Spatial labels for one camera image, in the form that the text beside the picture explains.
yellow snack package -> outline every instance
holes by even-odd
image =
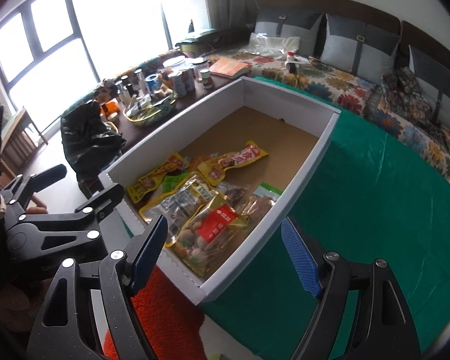
[[[140,177],[137,183],[127,188],[133,203],[138,203],[150,191],[158,188],[167,173],[187,166],[183,157],[177,152],[171,154],[159,167]]]
[[[242,151],[231,151],[230,153],[210,158],[198,165],[198,170],[212,186],[216,186],[225,178],[225,171],[231,168],[241,168],[251,164],[268,153],[260,149],[253,140],[246,143]]]
[[[165,216],[168,222],[165,245],[168,245],[174,242],[183,224],[218,193],[199,172],[192,172],[173,191],[163,194],[140,209],[139,214],[147,223],[155,215]]]
[[[246,227],[247,220],[218,194],[183,225],[169,247],[193,272],[204,276],[236,232]]]

green tablecloth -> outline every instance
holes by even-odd
[[[331,145],[290,214],[325,249],[348,261],[386,259],[408,301],[422,350],[435,339],[450,319],[450,185],[430,165],[342,110]],[[350,294],[332,357],[347,343],[356,300]],[[288,359],[315,305],[276,231],[219,299],[202,309],[271,360]]]

wooden chair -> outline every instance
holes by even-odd
[[[2,174],[0,186],[5,187],[18,174],[22,173],[24,166],[35,155],[40,145],[30,138],[25,131],[30,126],[38,132],[43,142],[48,140],[42,135],[27,110],[22,108],[2,129],[2,146],[0,148],[0,165]],[[35,195],[31,199],[37,206],[46,207]]]

white cardboard box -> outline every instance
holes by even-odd
[[[158,266],[194,304],[216,299],[245,269],[279,228],[330,144],[340,111],[306,95],[249,78],[238,79],[201,99],[145,137],[132,150],[100,174],[104,187],[111,183],[129,186],[157,167],[172,152],[180,152],[222,119],[248,107],[281,119],[318,138],[316,144],[264,219],[207,280],[188,269],[173,252],[164,248]],[[146,225],[125,198],[117,206],[134,234]]]

blue can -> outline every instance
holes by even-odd
[[[145,84],[147,85],[148,92],[152,95],[154,92],[159,91],[162,83],[158,78],[158,74],[150,74],[145,79]]]

